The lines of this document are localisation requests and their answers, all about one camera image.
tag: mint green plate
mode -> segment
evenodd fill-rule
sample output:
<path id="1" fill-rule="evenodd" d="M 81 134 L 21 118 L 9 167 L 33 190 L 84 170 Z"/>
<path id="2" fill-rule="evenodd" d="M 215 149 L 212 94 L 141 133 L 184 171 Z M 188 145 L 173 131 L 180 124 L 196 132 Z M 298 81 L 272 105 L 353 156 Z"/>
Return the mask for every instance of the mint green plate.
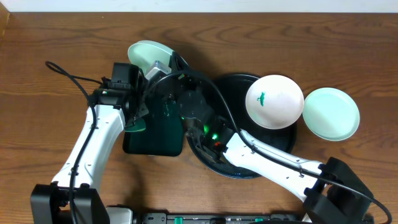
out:
<path id="1" fill-rule="evenodd" d="M 305 99 L 303 118 L 317 136 L 330 141 L 342 141 L 358 129 L 359 109 L 345 92 L 335 88 L 320 88 Z"/>

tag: green logo on bowl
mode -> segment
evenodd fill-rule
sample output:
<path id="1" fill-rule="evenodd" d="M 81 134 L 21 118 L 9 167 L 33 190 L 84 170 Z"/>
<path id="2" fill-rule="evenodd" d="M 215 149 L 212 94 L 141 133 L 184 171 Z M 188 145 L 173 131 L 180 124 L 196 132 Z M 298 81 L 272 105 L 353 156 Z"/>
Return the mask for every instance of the green logo on bowl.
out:
<path id="1" fill-rule="evenodd" d="M 261 106 L 264 106 L 264 96 L 266 95 L 266 93 L 261 92 L 261 96 L 259 98 L 257 98 L 257 101 L 260 101 Z"/>

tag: black tray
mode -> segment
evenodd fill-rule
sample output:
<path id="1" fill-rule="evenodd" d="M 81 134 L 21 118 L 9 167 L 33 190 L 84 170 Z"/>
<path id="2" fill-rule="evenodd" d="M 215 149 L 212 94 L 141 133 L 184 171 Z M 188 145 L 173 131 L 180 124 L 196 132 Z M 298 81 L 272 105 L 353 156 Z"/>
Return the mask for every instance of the black tray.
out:
<path id="1" fill-rule="evenodd" d="M 236 124 L 239 128 L 246 130 L 256 139 L 276 147 L 284 152 L 292 152 L 297 133 L 296 123 L 291 126 L 278 130 L 271 130 L 260 127 L 249 117 L 245 107 L 246 93 L 250 86 L 258 80 L 259 77 L 251 74 L 230 74 L 225 77 L 215 80 L 215 84 L 223 94 Z M 216 111 L 217 114 L 229 119 L 226 114 L 224 105 L 219 96 L 208 89 L 205 91 L 207 103 Z M 197 156 L 197 158 L 206 165 L 209 169 L 221 175 L 237 178 L 237 179 L 251 179 L 259 177 L 260 175 L 244 168 L 236 167 L 230 164 L 217 164 L 212 162 L 195 148 L 192 138 L 187 138 L 188 143 Z"/>

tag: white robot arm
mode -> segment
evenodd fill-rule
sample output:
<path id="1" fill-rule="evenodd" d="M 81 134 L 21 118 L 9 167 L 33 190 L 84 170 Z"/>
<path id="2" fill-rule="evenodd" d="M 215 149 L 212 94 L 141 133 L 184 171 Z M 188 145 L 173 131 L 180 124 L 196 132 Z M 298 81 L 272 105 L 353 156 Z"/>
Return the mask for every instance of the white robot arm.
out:
<path id="1" fill-rule="evenodd" d="M 314 174 L 321 173 L 321 170 L 318 169 L 318 166 L 321 164 L 321 162 L 302 159 L 276 149 L 255 139 L 245 130 L 242 130 L 241 133 L 249 142 L 254 144 L 264 154 L 279 161 L 293 165 L 297 168 L 306 169 Z M 226 146 L 228 150 L 224 152 L 224 156 L 230 163 L 261 174 L 262 176 L 272 180 L 273 182 L 292 192 L 303 202 L 307 198 L 307 196 L 304 194 L 304 190 L 307 187 L 312 188 L 317 181 L 316 178 L 302 175 L 299 172 L 276 164 L 275 162 L 272 162 L 260 156 L 259 154 L 252 152 L 252 150 L 242 142 L 242 139 L 236 133 L 233 135 L 231 140 L 229 140 Z"/>
<path id="2" fill-rule="evenodd" d="M 106 162 L 116 138 L 123 131 L 125 121 L 122 110 L 114 109 L 111 105 L 96 105 L 95 111 L 97 127 L 80 159 L 75 177 L 75 187 L 79 188 L 81 184 L 88 184 L 90 188 L 99 191 Z M 69 187 L 71 168 L 90 132 L 91 124 L 93 124 L 93 115 L 91 109 L 88 108 L 85 125 L 75 147 L 61 171 L 52 180 L 52 182 L 58 182 L 59 187 Z"/>

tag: wood grain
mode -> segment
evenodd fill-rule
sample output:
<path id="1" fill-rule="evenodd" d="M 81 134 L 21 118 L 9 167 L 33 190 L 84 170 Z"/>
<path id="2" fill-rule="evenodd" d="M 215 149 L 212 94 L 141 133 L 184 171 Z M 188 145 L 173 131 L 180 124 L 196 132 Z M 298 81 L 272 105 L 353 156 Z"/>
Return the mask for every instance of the wood grain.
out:
<path id="1" fill-rule="evenodd" d="M 228 72 L 284 74 L 305 95 L 330 86 L 357 102 L 361 124 L 329 142 L 298 121 L 293 153 L 342 159 L 398 215 L 397 14 L 14 13 L 0 45 L 0 223 L 32 223 L 29 197 L 66 161 L 85 119 L 76 86 L 44 61 L 100 79 L 142 39 L 178 51 L 217 77 Z M 95 85 L 84 83 L 88 91 Z M 290 192 L 265 178 L 234 180 L 202 165 L 187 143 L 178 157 L 127 155 L 123 136 L 101 186 L 104 204 L 180 213 L 302 213 Z M 382 211 L 369 213 L 378 223 Z"/>
<path id="2" fill-rule="evenodd" d="M 0 2 L 0 40 L 4 36 L 10 13 Z"/>

